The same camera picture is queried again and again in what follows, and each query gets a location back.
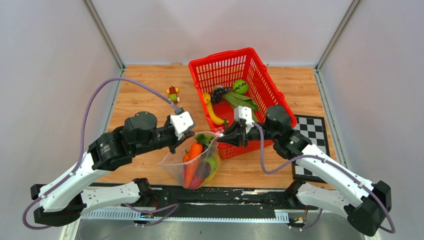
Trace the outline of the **clear zip top bag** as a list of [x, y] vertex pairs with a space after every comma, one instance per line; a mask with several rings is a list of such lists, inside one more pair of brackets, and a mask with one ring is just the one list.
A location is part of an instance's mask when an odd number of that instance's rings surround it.
[[204, 131], [195, 134], [176, 153], [167, 154], [158, 164], [185, 189], [196, 190], [206, 185], [221, 166], [219, 135]]

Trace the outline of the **dark purple toy plum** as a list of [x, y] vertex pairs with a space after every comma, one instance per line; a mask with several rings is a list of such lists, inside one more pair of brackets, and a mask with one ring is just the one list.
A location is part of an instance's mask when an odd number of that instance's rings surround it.
[[212, 166], [209, 162], [205, 161], [200, 163], [196, 169], [196, 176], [199, 179], [207, 179], [212, 173]]

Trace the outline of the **red plastic shopping basket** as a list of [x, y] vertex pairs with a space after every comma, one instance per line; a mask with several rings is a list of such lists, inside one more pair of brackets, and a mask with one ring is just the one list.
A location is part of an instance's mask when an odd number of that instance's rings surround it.
[[255, 126], [246, 131], [248, 141], [242, 140], [240, 125], [235, 121], [238, 107], [251, 109], [252, 120], [263, 129], [264, 146], [292, 135], [297, 120], [253, 48], [195, 59], [188, 68], [211, 131], [221, 133], [225, 126], [236, 127], [218, 143], [222, 159], [260, 148], [260, 133]]

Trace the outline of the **green toy apple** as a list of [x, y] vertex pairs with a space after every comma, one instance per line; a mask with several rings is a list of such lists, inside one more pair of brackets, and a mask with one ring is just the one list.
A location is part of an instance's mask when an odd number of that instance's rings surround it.
[[206, 162], [210, 165], [210, 173], [214, 173], [219, 167], [219, 159], [216, 157], [209, 157]]

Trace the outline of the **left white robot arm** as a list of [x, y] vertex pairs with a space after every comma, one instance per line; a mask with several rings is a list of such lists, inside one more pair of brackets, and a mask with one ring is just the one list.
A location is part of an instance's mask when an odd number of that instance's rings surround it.
[[161, 127], [157, 117], [147, 111], [127, 118], [123, 126], [102, 134], [90, 144], [81, 161], [55, 181], [31, 187], [32, 199], [39, 201], [39, 207], [33, 211], [34, 222], [62, 227], [96, 209], [123, 204], [149, 206], [153, 190], [146, 178], [99, 189], [91, 189], [90, 185], [130, 164], [138, 155], [163, 148], [175, 153], [179, 145], [194, 136], [194, 127], [187, 111], [169, 115]]

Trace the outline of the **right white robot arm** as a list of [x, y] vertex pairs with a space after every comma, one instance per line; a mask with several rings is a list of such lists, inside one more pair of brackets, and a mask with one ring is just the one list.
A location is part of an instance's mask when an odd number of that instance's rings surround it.
[[301, 180], [295, 180], [287, 189], [286, 204], [292, 209], [301, 205], [315, 206], [347, 219], [349, 224], [366, 236], [374, 236], [389, 223], [387, 233], [396, 231], [390, 216], [392, 208], [391, 187], [384, 181], [372, 182], [355, 174], [325, 154], [309, 138], [293, 129], [291, 117], [281, 105], [266, 110], [264, 122], [252, 118], [249, 107], [239, 106], [234, 110], [234, 122], [218, 141], [245, 148], [250, 141], [273, 142], [275, 152], [286, 160], [310, 170], [331, 190], [319, 188]]

